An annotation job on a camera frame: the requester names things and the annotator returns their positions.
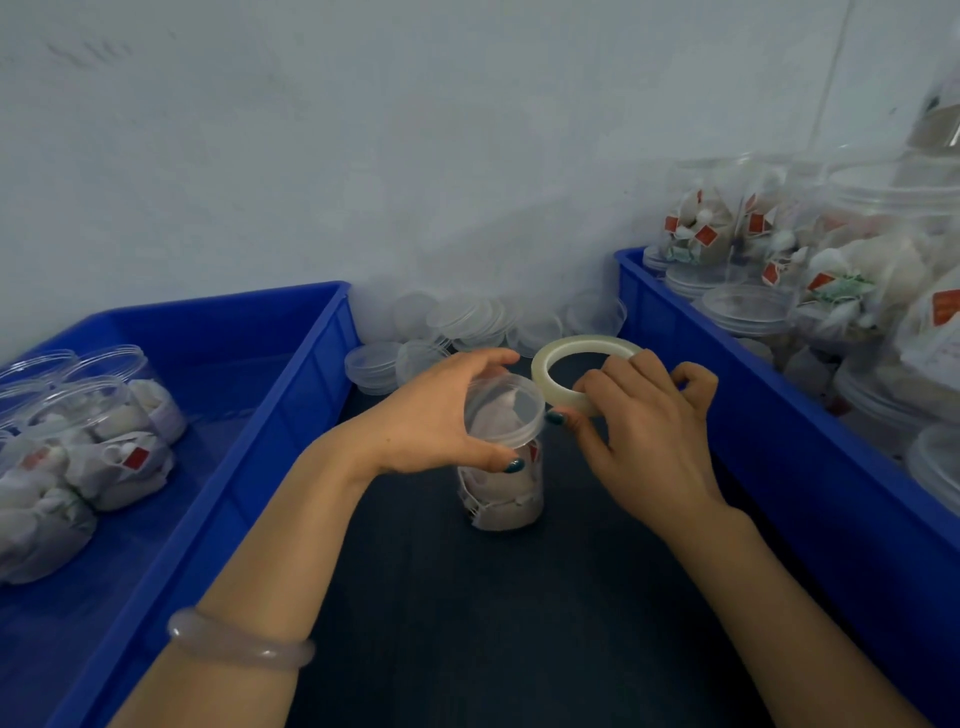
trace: sticker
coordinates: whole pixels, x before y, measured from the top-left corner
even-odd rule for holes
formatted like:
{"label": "sticker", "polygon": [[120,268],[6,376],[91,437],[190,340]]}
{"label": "sticker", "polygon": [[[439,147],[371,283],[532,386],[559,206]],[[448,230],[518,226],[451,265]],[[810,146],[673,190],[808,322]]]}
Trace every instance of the sticker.
{"label": "sticker", "polygon": [[937,291],[933,294],[932,302],[933,326],[941,327],[953,318],[953,314],[960,311],[960,288]]}
{"label": "sticker", "polygon": [[705,248],[709,248],[713,245],[713,241],[720,237],[720,233],[714,230],[709,225],[704,225],[700,228],[700,231],[693,236],[693,239],[703,245]]}

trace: hand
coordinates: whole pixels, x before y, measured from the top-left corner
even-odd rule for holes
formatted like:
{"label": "hand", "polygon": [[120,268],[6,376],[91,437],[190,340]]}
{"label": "hand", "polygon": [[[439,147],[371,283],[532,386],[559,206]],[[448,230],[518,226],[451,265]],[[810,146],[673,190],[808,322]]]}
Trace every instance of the hand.
{"label": "hand", "polygon": [[456,353],[404,384],[376,407],[326,433],[314,446],[346,457],[358,477],[419,473],[444,465],[488,473],[516,472],[523,460],[506,446],[467,435],[467,387],[480,376],[506,373],[519,354],[509,349]]}
{"label": "hand", "polygon": [[613,499],[673,546],[695,535],[701,518],[727,507],[707,445],[707,411],[716,388],[717,377],[704,367],[686,362],[670,375],[644,350],[629,361],[611,356],[574,386],[606,418],[609,445],[584,415],[563,407],[553,411],[563,415]]}

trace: right hand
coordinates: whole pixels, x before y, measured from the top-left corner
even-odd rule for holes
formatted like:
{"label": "right hand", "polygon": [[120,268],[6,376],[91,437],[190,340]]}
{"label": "right hand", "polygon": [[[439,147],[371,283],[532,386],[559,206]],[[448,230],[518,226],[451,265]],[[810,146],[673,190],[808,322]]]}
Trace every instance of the right hand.
{"label": "right hand", "polygon": [[608,445],[589,418],[555,408],[613,499],[670,546],[696,535],[703,518],[728,507],[707,445],[707,411],[716,388],[716,375],[704,367],[685,362],[671,375],[656,354],[644,350],[629,360],[611,356],[574,386],[606,418]]}

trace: plastic lid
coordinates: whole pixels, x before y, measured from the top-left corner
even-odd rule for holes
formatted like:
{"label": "plastic lid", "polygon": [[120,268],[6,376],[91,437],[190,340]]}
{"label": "plastic lid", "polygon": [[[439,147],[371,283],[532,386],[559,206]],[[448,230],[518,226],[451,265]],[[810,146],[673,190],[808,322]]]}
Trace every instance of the plastic lid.
{"label": "plastic lid", "polygon": [[[939,163],[938,176],[943,176],[944,166]],[[960,160],[956,160],[956,169],[960,172]],[[949,215],[960,207],[960,185],[906,186],[903,179],[898,161],[845,167],[828,177],[825,198],[863,214],[900,217]]]}
{"label": "plastic lid", "polygon": [[525,376],[475,379],[467,389],[467,433],[489,443],[521,448],[543,428],[543,394]]}
{"label": "plastic lid", "polygon": [[790,298],[765,285],[724,284],[703,295],[696,307],[724,331],[767,336],[790,329]]}
{"label": "plastic lid", "polygon": [[52,349],[29,359],[15,362],[0,370],[0,386],[23,379],[41,379],[51,384],[77,363],[77,353],[69,349]]}
{"label": "plastic lid", "polygon": [[616,296],[601,291],[574,296],[566,308],[566,325],[574,335],[616,336],[626,320],[627,305]]}
{"label": "plastic lid", "polygon": [[425,372],[450,354],[431,341],[414,339],[400,347],[396,355],[396,383],[400,386]]}
{"label": "plastic lid", "polygon": [[874,372],[875,347],[854,350],[840,365],[833,386],[853,407],[876,420],[904,432],[920,432],[933,420],[919,409],[898,402],[886,394]]}
{"label": "plastic lid", "polygon": [[960,427],[932,425],[906,453],[914,480],[953,513],[960,515]]}
{"label": "plastic lid", "polygon": [[427,314],[437,306],[429,293],[414,291],[394,301],[394,326],[402,341],[432,340],[436,330],[426,323]]}

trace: bracelet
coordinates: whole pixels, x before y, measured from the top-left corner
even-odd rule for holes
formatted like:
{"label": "bracelet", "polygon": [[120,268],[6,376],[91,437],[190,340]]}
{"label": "bracelet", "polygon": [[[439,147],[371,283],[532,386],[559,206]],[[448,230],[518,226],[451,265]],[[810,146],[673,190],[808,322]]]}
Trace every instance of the bracelet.
{"label": "bracelet", "polygon": [[310,640],[278,643],[248,634],[193,607],[181,609],[167,622],[170,639],[201,660],[266,667],[300,669],[313,659],[316,646]]}

